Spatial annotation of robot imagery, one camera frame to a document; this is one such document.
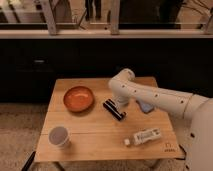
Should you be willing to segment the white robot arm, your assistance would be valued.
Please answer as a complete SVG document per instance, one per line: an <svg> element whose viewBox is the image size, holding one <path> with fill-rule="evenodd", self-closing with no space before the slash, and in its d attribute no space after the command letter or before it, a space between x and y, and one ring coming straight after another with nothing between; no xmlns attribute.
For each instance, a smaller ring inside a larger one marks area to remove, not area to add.
<svg viewBox="0 0 213 171"><path fill-rule="evenodd" d="M108 86L115 103L124 106L135 98L189 120L190 142L184 171L213 171L213 98L138 84L134 78L134 72L125 68L110 79Z"/></svg>

